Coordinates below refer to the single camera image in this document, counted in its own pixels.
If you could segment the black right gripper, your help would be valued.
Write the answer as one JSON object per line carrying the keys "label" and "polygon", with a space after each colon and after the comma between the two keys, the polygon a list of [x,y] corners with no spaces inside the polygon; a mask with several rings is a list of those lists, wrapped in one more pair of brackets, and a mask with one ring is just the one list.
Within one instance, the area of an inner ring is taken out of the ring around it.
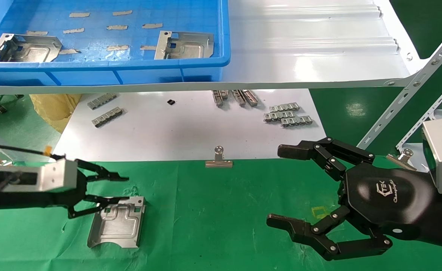
{"label": "black right gripper", "polygon": [[[285,230],[292,242],[312,247],[323,259],[344,260],[384,254],[392,242],[384,235],[442,247],[442,194],[429,173],[371,165],[375,155],[326,137],[279,145],[278,156],[315,161],[331,178],[344,178],[340,206],[312,225],[269,214],[267,226]],[[346,170],[341,161],[353,168]],[[334,242],[327,234],[347,220],[368,239]]]}

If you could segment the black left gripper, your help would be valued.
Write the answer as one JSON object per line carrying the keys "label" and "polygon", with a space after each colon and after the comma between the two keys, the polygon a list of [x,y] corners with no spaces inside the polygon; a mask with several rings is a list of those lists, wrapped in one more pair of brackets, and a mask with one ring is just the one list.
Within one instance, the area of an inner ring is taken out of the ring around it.
{"label": "black left gripper", "polygon": [[[95,172],[85,177],[78,169]],[[68,208],[68,218],[74,219],[104,210],[130,197],[100,197],[86,195],[87,183],[95,181],[124,182],[118,172],[111,172],[95,163],[59,160],[39,167],[0,165],[0,210],[21,208]],[[96,207],[75,211],[80,201],[96,203]]]}

